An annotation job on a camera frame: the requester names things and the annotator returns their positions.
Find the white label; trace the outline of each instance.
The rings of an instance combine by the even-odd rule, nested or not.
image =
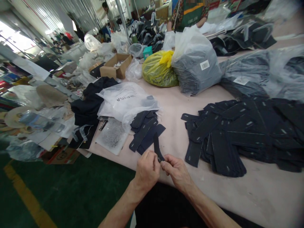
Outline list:
[[[233,82],[238,83],[240,85],[246,85],[249,80],[247,79],[241,79],[241,77],[237,77]]]
[[[210,67],[209,61],[206,60],[205,62],[202,62],[202,63],[200,64],[200,67],[202,68],[202,70],[207,69],[208,67]]]

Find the black garment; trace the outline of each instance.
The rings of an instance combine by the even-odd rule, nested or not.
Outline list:
[[[65,43],[67,43],[68,45],[74,44],[74,41],[70,40],[67,36],[63,36],[62,39],[63,39],[63,41],[64,41]]]
[[[241,227],[262,228],[230,211],[223,211]],[[203,227],[207,225],[195,211],[186,197],[177,189],[156,183],[135,209],[136,228],[180,228]]]
[[[97,112],[104,99],[96,93],[105,88],[117,85],[114,78],[102,77],[94,83],[90,83],[83,91],[84,100],[75,100],[71,103],[71,109],[75,113],[75,125],[95,125],[99,123]]]

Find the black folded fabric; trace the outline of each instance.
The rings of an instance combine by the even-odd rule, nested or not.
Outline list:
[[[75,113],[75,125],[95,125],[99,123],[97,112],[104,99],[96,93],[103,89],[117,85],[114,78],[102,77],[94,83],[90,83],[83,91],[84,100],[78,99],[71,103],[71,110]]]

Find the worker's clothing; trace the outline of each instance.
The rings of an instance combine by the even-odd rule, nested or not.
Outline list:
[[[230,211],[222,209],[241,227],[262,228]],[[180,228],[208,226],[176,188],[156,183],[135,209],[136,228]]]
[[[172,30],[182,32],[185,27],[191,27],[199,22],[202,18],[208,18],[209,0],[189,2],[190,0],[179,0],[176,4],[169,21],[172,23]]]

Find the metal pillar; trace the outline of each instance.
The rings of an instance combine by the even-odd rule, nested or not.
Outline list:
[[[36,80],[44,81],[50,86],[54,87],[58,91],[62,92],[63,94],[70,97],[72,100],[79,99],[76,94],[69,91],[67,88],[62,86],[60,83],[56,82],[54,79],[50,78],[50,72],[46,71],[42,67],[38,66],[37,64],[31,62],[30,60],[25,60],[22,57],[18,56],[16,53],[12,52],[7,47],[0,44],[0,54],[5,57],[7,60],[12,61],[18,67],[22,68],[23,70],[27,71],[28,73],[32,74]]]

